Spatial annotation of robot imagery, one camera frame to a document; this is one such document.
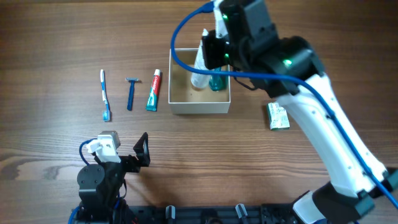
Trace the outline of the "blue Listerine mouthwash bottle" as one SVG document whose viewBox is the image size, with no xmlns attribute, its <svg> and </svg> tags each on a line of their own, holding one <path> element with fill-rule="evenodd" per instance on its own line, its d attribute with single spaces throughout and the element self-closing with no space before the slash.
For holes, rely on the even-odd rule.
<svg viewBox="0 0 398 224">
<path fill-rule="evenodd" d="M 212 91 L 221 91 L 226 88 L 226 77 L 220 75 L 212 75 L 209 80 L 209 87 Z"/>
</svg>

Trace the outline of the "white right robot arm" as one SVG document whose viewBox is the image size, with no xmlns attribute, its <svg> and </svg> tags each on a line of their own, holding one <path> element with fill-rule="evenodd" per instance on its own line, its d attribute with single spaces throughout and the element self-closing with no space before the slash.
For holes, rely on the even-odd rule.
<svg viewBox="0 0 398 224">
<path fill-rule="evenodd" d="M 375 198 L 392 197 L 397 170 L 384 166 L 364 145 L 306 40 L 280 39 L 274 30 L 262 28 L 256 35 L 206 31 L 201 43 L 208 71 L 230 65 L 232 76 L 247 77 L 265 90 L 293 117 L 323 161 L 330 181 L 293 203 L 297 219 L 355 222 L 374 208 Z"/>
</svg>

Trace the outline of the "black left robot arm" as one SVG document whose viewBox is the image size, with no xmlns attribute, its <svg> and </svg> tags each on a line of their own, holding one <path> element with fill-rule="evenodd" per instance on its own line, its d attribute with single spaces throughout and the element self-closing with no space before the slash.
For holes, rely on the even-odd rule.
<svg viewBox="0 0 398 224">
<path fill-rule="evenodd" d="M 79 154 L 85 166 L 77 175 L 80 204 L 69 223 L 137 223 L 120 188 L 127 187 L 125 175 L 138 173 L 150 165 L 148 134 L 143 133 L 133 147 L 134 156 L 120 156 L 116 131 L 103 131 L 97 138 L 81 143 Z"/>
</svg>

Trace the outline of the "white lotion tube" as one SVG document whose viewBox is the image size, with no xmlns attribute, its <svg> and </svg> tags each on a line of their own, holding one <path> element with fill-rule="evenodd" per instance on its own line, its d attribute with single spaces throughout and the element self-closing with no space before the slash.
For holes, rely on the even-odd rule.
<svg viewBox="0 0 398 224">
<path fill-rule="evenodd" d="M 208 71 L 208 69 L 205 66 L 205 60 L 203 57 L 203 49 L 202 48 L 203 48 L 203 41 L 200 40 L 197 55 L 195 57 L 194 69 Z M 210 78 L 211 77 L 209 75 L 203 75 L 201 73 L 193 72 L 191 75 L 190 81 L 191 81 L 191 84 L 193 85 L 193 87 L 195 87 L 197 89 L 204 89 L 208 86 Z"/>
</svg>

